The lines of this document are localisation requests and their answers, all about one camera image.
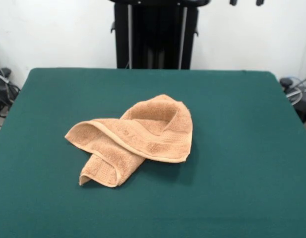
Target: green tablecloth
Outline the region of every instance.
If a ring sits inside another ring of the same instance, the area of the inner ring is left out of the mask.
[[[158,94],[193,119],[186,163],[78,185],[64,135]],[[306,237],[306,131],[267,72],[35,69],[0,132],[0,238]]]

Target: towel fold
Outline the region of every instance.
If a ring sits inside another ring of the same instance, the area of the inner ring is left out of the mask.
[[[115,187],[124,183],[145,159],[186,161],[191,148],[192,120],[182,102],[160,95],[135,104],[120,119],[80,122],[65,137],[92,153],[79,184],[92,179]]]

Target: crumpled towel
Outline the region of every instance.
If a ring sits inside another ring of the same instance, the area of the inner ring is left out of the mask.
[[[124,183],[145,159],[186,161],[192,120],[182,102],[160,95],[135,104],[120,119],[80,122],[65,138],[92,153],[80,174],[80,185],[92,179],[115,187]]]

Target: terry cloth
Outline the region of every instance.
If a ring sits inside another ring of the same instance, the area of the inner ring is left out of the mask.
[[[192,120],[187,107],[167,95],[139,102],[120,119],[94,119],[75,125],[65,136],[92,153],[79,184],[94,180],[115,187],[145,159],[180,163],[187,159]]]

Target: white wall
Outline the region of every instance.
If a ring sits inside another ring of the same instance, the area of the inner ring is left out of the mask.
[[[193,69],[306,76],[306,0],[212,0],[200,9]],[[0,0],[0,65],[22,85],[34,67],[116,67],[108,0]]]

